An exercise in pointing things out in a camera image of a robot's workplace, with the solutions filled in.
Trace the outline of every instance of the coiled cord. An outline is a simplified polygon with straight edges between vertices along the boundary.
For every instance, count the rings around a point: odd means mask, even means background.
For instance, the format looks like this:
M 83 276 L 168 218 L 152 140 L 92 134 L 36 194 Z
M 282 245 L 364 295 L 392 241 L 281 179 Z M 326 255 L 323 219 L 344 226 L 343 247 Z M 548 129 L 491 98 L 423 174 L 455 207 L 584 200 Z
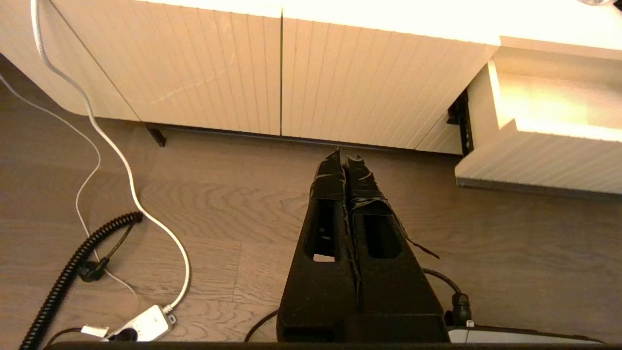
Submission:
M 95 231 L 91 237 L 88 237 L 84 243 L 73 254 L 72 258 L 63 268 L 63 272 L 60 273 L 56 283 L 47 295 L 43 306 L 39 310 L 37 317 L 32 322 L 26 337 L 19 346 L 20 350 L 36 350 L 39 348 L 48 328 L 52 324 L 60 305 L 63 303 L 69 288 L 73 285 L 76 277 L 78 276 L 78 269 L 93 253 L 95 248 L 104 242 L 110 235 L 117 230 L 129 225 L 137 217 L 137 222 L 142 220 L 142 212 L 131 212 L 116 219 L 105 223 Z

